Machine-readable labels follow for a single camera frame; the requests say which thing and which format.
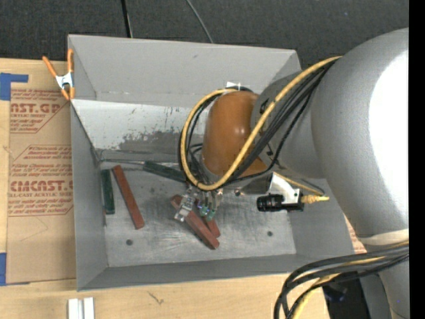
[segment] blue tape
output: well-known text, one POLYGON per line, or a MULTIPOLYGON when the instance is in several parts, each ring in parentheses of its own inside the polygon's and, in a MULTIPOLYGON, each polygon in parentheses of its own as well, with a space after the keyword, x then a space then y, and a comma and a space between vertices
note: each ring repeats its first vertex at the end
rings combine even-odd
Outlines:
POLYGON ((6 286, 6 253, 0 253, 0 286, 6 286))
POLYGON ((28 82, 28 74, 0 73, 0 100, 11 99, 12 82, 28 82))

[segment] brown rubber cover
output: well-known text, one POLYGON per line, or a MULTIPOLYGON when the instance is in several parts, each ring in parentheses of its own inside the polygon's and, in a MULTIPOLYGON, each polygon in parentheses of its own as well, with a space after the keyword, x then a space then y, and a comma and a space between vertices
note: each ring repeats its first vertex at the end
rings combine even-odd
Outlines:
MULTIPOLYGON (((251 134, 251 113, 257 98, 253 92, 235 91, 221 96, 211 107, 202 157, 205 166, 215 175, 223 176, 228 171, 251 134)), ((265 169, 266 165, 257 158, 241 176, 265 169)))

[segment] dark gray background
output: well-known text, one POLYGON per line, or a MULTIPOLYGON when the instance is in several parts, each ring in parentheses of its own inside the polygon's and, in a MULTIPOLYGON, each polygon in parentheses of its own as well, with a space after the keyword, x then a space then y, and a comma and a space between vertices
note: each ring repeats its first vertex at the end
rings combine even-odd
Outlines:
MULTIPOLYGON (((409 0, 191 2, 216 43, 295 49, 303 68, 409 26, 409 0)), ((208 42, 185 0, 127 7, 136 38, 208 42)), ((0 57, 63 60, 68 33, 125 37, 120 0, 0 0, 0 57)), ((359 284, 346 286, 346 300, 331 304, 333 318, 367 318, 359 284)))

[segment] black wire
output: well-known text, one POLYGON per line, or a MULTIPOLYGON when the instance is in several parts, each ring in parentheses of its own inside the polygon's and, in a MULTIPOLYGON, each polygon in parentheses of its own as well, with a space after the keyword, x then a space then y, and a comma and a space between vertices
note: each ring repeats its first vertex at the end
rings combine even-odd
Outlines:
MULTIPOLYGON (((308 272, 311 269, 316 269, 319 267, 323 267, 323 266, 329 266, 329 265, 336 265, 336 264, 341 264, 341 263, 350 263, 353 261, 359 261, 359 260, 365 260, 365 259, 370 259, 370 258, 376 258, 376 257, 382 257, 382 256, 386 256, 386 257, 397 257, 400 255, 404 255, 406 253, 408 253, 408 245, 403 245, 403 246, 399 246, 399 247, 390 247, 387 249, 381 249, 378 251, 374 251, 374 252, 367 252, 367 253, 363 253, 363 254, 354 254, 354 255, 345 255, 342 257, 334 257, 334 258, 329 258, 329 259, 323 259, 320 261, 315 261, 312 263, 309 263, 307 265, 301 266, 299 268, 297 268, 295 271, 293 271, 291 273, 291 275, 289 275, 289 277, 287 277, 287 279, 285 280, 285 283, 282 287, 282 291, 280 293, 280 297, 278 297, 278 301, 280 301, 280 304, 282 304, 282 306, 284 307, 284 312, 287 312, 288 309, 288 304, 286 303, 286 297, 283 295, 287 295, 293 288, 294 286, 296 287, 297 285, 299 285, 299 283, 297 284, 292 284, 292 282, 294 281, 295 278, 297 278, 299 275, 308 272)), ((335 271, 337 270, 337 268, 333 268, 329 271, 329 274, 334 274, 335 271)), ((318 275, 319 272, 315 272, 314 274, 311 273, 309 274, 309 276, 312 275, 318 275)))
POLYGON ((191 155, 191 164, 193 164, 193 167, 195 169, 195 173, 203 179, 203 181, 206 182, 210 182, 209 178, 207 175, 205 175, 203 169, 201 168, 200 163, 198 162, 198 160, 195 158, 195 154, 202 149, 202 144, 195 144, 193 145, 191 148, 189 148, 189 154, 191 155))
POLYGON ((120 1, 121 1, 121 8, 122 8, 122 15, 124 17, 124 23, 126 24, 127 38, 133 38, 133 31, 131 30, 131 26, 130 26, 130 17, 128 16, 128 12, 127 12, 126 0, 120 0, 120 1))
POLYGON ((303 106, 299 109, 298 113, 296 114, 296 116, 294 117, 294 119, 292 120, 292 123, 290 124, 289 128, 286 130, 286 133, 284 134, 284 136, 282 137, 280 144, 276 150, 276 154, 271 162, 271 164, 268 166, 267 169, 259 172, 259 173, 255 173, 249 176, 244 176, 244 177, 240 177, 240 178, 236 178, 233 179, 232 181, 227 181, 223 187, 232 184, 232 183, 236 183, 236 182, 241 182, 241 181, 245 181, 246 179, 252 179, 253 177, 258 177, 261 175, 264 175, 265 173, 268 173, 276 164, 276 162, 278 161, 278 157, 280 154, 280 151, 282 150, 287 138, 289 137, 292 129, 294 128, 296 122, 298 121, 298 118, 302 115, 303 111, 305 110, 305 108, 307 107, 307 104, 309 102, 310 96, 307 97, 307 100, 304 102, 303 106))
MULTIPOLYGON (((309 93, 309 91, 305 91, 299 98, 298 100, 292 104, 292 107, 287 110, 287 112, 284 114, 284 118, 288 118, 288 116, 294 111, 294 109, 299 105, 299 103, 306 97, 306 95, 309 93)), ((241 176, 250 166, 251 164, 254 162, 254 160, 258 157, 258 155, 262 152, 262 150, 266 147, 266 145, 268 144, 268 142, 272 139, 272 137, 274 136, 276 132, 274 133, 265 133, 263 134, 263 136, 260 138, 260 141, 254 146, 254 148, 252 149, 252 151, 249 153, 249 155, 246 157, 246 159, 244 159, 244 161, 239 165, 238 169, 231 175, 231 177, 228 180, 228 183, 232 183, 233 181, 236 181, 238 179, 239 176, 241 176)))
POLYGON ((187 139, 187 147, 188 148, 191 145, 191 140, 192 140, 192 136, 193 136, 193 132, 195 130, 195 127, 197 125, 199 116, 202 114, 203 110, 205 110, 212 102, 214 102, 214 100, 216 100, 219 96, 221 96, 221 94, 217 94, 215 96, 212 96, 211 98, 207 99, 197 110, 197 114, 195 115, 195 117, 192 120, 192 124, 191 124, 191 130, 189 132, 189 136, 187 139))
POLYGON ((385 258, 385 259, 381 259, 379 261, 371 261, 371 262, 364 262, 364 263, 358 263, 355 265, 342 265, 342 266, 337 266, 337 267, 331 267, 331 268, 327 268, 327 269, 323 269, 323 270, 319 270, 317 272, 313 272, 310 273, 308 275, 302 276, 301 278, 298 278, 295 281, 289 282, 287 283, 286 287, 284 289, 282 289, 281 297, 282 297, 282 306, 284 308, 284 312, 287 313, 289 308, 288 308, 288 303, 286 300, 287 295, 297 286, 304 284, 305 282, 309 282, 311 280, 315 280, 317 278, 321 278, 327 275, 332 275, 332 274, 339 274, 339 273, 348 273, 348 272, 359 272, 361 270, 369 270, 371 267, 380 267, 383 264, 387 263, 388 261, 393 261, 394 257, 391 258, 385 258))
POLYGON ((292 316, 294 315, 296 308, 299 306, 299 304, 301 303, 302 299, 312 290, 316 289, 316 288, 320 288, 320 287, 324 287, 327 286, 329 284, 332 283, 341 283, 341 282, 347 282, 347 281, 352 281, 352 280, 357 280, 359 278, 363 278, 365 276, 371 275, 371 274, 376 274, 378 272, 382 272, 383 270, 386 270, 390 267, 393 267, 395 265, 398 265, 400 263, 403 263, 404 261, 407 261, 409 259, 409 254, 406 255, 402 255, 400 257, 396 257, 394 259, 392 259, 391 261, 387 262, 387 263, 383 263, 378 267, 372 268, 370 270, 367 270, 365 272, 349 272, 349 273, 344 273, 341 274, 339 276, 336 276, 335 278, 331 279, 328 282, 324 282, 321 284, 318 284, 316 286, 311 286, 309 289, 307 289, 303 294, 301 294, 301 296, 298 297, 298 299, 294 302, 294 304, 291 307, 291 310, 286 314, 286 319, 292 319, 292 316))
POLYGON ((211 37, 210 33, 208 32, 207 28, 205 27, 205 24, 202 21, 201 17, 199 16, 197 10, 193 7, 191 1, 190 0, 185 0, 185 1, 189 5, 189 7, 192 9, 192 12, 195 14, 196 18, 198 19, 199 23, 201 24, 201 27, 203 28, 205 34, 207 35, 208 40, 210 41, 210 43, 211 44, 214 44, 213 38, 211 37))
POLYGON ((298 86, 298 88, 290 96, 290 98, 282 105, 278 114, 271 121, 270 125, 268 126, 266 131, 262 134, 261 138, 259 139, 258 143, 254 146, 250 154, 246 157, 246 159, 244 159, 244 161, 239 165, 238 169, 232 174, 232 176, 228 180, 229 183, 232 181, 235 181, 237 177, 242 175, 251 166, 254 160, 261 154, 263 149, 270 142, 270 140, 273 138, 273 136, 276 134, 276 132, 279 130, 282 124, 288 119, 288 116, 299 105, 302 99, 307 94, 313 93, 317 85, 320 83, 321 78, 330 69, 332 64, 333 62, 325 65, 323 68, 321 68, 321 70, 314 72, 309 77, 304 79, 304 81, 298 86), (295 99, 295 97, 298 96, 300 93, 302 93, 301 97, 299 97, 295 102, 291 104, 292 100, 295 99))

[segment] cable bundle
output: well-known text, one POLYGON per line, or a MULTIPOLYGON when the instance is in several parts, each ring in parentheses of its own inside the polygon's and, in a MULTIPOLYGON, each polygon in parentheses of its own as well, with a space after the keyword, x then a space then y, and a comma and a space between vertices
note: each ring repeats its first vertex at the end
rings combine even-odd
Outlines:
POLYGON ((211 92, 202 98, 195 107, 189 113, 187 121, 183 126, 183 130, 181 132, 180 137, 180 145, 179 145, 179 157, 181 168, 185 172, 188 180, 200 190, 203 191, 212 191, 218 188, 224 187, 230 183, 234 183, 236 181, 242 181, 243 179, 253 178, 258 175, 262 175, 271 170, 271 168, 275 165, 278 160, 278 156, 280 150, 286 139, 288 138, 291 130, 294 128, 296 122, 299 117, 302 115, 302 112, 307 107, 307 103, 315 90, 316 86, 319 84, 321 77, 326 73, 329 67, 338 59, 339 57, 333 57, 326 60, 323 60, 307 70, 301 72, 297 75, 289 84, 287 84, 282 91, 280 91, 276 97, 269 103, 265 111, 261 114, 259 121, 256 123, 254 129, 249 135, 247 141, 243 145, 242 149, 238 153, 236 159, 233 164, 229 168, 229 170, 217 181, 214 183, 210 183, 205 179, 199 180, 198 177, 201 177, 202 172, 196 167, 199 167, 199 163, 194 154, 191 153, 191 137, 193 131, 195 129, 197 120, 201 112, 210 105, 217 97, 226 93, 235 91, 235 89, 224 89, 217 90, 211 92), (273 138, 276 132, 282 127, 284 122, 289 119, 292 115, 293 111, 298 107, 299 110, 297 114, 292 118, 290 125, 287 127, 286 132, 282 136, 280 143, 278 145, 278 149, 274 155, 274 158, 271 164, 264 171, 257 173, 255 175, 249 175, 246 177, 239 178, 239 176, 252 164, 252 162, 260 155, 262 150, 268 145, 269 141, 273 138), (269 115, 273 111, 274 108, 278 107, 278 111, 276 112, 276 116, 272 119, 270 124, 266 129, 263 129, 266 120, 269 115), (262 135, 257 143, 255 143, 254 147, 250 151, 250 153, 244 158, 247 152, 250 150, 251 145, 254 143, 256 136, 262 132, 262 135), (188 154, 191 155, 191 161, 193 162, 192 166, 196 171, 192 172, 188 163, 188 154))
POLYGON ((408 259, 409 242, 406 241, 379 251, 325 259, 300 267, 286 279, 274 306, 274 319, 279 319, 280 307, 284 309, 286 319, 299 318, 305 303, 313 294, 312 290, 316 288, 376 274, 408 259), (313 285, 290 308, 288 294, 297 286, 315 279, 313 285))

